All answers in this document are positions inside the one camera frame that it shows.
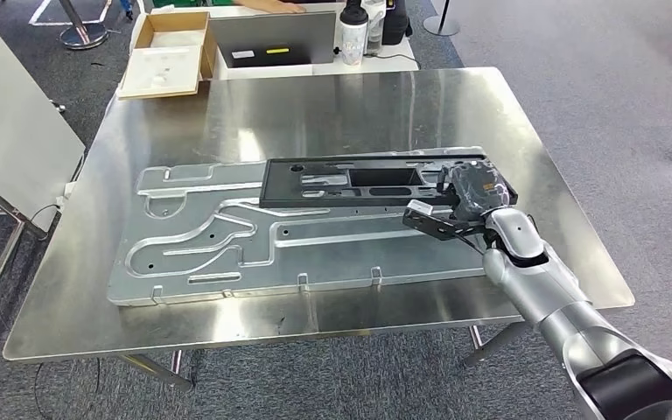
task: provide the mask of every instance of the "cardboard box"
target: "cardboard box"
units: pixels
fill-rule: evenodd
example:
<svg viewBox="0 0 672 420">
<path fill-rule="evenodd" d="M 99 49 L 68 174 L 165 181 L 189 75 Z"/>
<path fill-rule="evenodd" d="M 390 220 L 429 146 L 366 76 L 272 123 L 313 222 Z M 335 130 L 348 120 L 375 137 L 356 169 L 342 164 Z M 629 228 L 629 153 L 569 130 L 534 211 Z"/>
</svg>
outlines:
<svg viewBox="0 0 672 420">
<path fill-rule="evenodd" d="M 143 15 L 117 92 L 119 99 L 194 95 L 212 79 L 215 43 L 206 11 Z"/>
</svg>

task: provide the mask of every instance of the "stanchion base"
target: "stanchion base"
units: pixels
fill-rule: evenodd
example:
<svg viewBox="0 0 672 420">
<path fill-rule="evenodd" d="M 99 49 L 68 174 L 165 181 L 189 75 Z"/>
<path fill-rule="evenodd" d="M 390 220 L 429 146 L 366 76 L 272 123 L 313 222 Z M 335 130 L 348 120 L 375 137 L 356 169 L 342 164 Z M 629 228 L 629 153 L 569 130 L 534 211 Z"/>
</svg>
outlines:
<svg viewBox="0 0 672 420">
<path fill-rule="evenodd" d="M 423 21 L 423 28 L 428 33 L 433 33 L 440 37 L 450 37 L 459 32 L 459 24 L 454 20 L 445 19 L 444 26 L 440 28 L 439 24 L 441 22 L 442 18 L 440 16 L 427 17 L 426 20 Z"/>
<path fill-rule="evenodd" d="M 75 26 L 71 26 L 60 34 L 60 42 L 63 43 L 63 46 L 69 50 L 87 50 L 104 42 L 109 35 L 107 28 L 105 28 L 103 24 L 83 25 L 86 27 L 88 42 L 84 42 L 83 39 L 81 39 Z"/>
</svg>

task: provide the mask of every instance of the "water bottle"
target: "water bottle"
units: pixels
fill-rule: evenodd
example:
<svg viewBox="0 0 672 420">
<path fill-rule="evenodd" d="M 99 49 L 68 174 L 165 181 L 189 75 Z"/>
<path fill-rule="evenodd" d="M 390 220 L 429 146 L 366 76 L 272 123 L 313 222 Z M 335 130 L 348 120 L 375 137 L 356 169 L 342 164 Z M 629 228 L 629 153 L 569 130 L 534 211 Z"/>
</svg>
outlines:
<svg viewBox="0 0 672 420">
<path fill-rule="evenodd" d="M 360 6 L 361 0 L 347 0 L 341 12 L 341 59 L 349 66 L 358 66 L 367 43 L 369 16 Z"/>
<path fill-rule="evenodd" d="M 363 0 L 361 6 L 369 15 L 365 54 L 377 55 L 382 48 L 382 27 L 385 25 L 388 8 L 386 0 Z"/>
</svg>

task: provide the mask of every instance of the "floor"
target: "floor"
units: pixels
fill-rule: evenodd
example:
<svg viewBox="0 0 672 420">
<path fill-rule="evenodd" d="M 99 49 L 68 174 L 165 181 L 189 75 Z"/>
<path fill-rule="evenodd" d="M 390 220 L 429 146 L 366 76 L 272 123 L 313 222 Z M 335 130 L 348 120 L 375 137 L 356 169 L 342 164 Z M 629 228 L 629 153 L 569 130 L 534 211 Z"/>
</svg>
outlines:
<svg viewBox="0 0 672 420">
<path fill-rule="evenodd" d="M 60 28 L 27 24 L 38 5 L 1 2 L 0 34 L 90 144 L 130 24 L 113 4 L 106 23 L 119 33 L 68 52 L 55 41 Z M 421 28 L 430 4 L 409 11 L 424 68 L 465 63 L 506 75 L 633 289 L 635 307 L 610 320 L 672 359 L 672 0 L 455 0 L 449 16 L 462 32 L 451 43 Z M 0 219 L 0 247 L 10 229 Z M 187 394 L 116 360 L 49 363 L 36 376 L 36 366 L 6 363 L 1 348 L 45 246 L 26 236 L 0 283 L 3 419 L 580 417 L 533 333 L 472 368 L 459 363 L 472 347 L 464 329 L 185 353 L 185 374 L 198 382 Z"/>
</svg>

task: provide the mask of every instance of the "stainless steel table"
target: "stainless steel table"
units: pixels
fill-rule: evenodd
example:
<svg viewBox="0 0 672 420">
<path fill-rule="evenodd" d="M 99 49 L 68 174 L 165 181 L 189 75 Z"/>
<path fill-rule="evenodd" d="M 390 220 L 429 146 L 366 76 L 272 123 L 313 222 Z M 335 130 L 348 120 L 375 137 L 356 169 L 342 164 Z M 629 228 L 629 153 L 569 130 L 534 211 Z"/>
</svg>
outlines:
<svg viewBox="0 0 672 420">
<path fill-rule="evenodd" d="M 107 300 L 129 196 L 146 167 L 472 145 L 501 168 L 598 308 L 634 303 L 498 70 L 214 81 L 195 96 L 110 103 L 3 356 L 120 356 L 189 388 L 139 354 L 520 321 L 483 276 L 143 308 Z"/>
</svg>

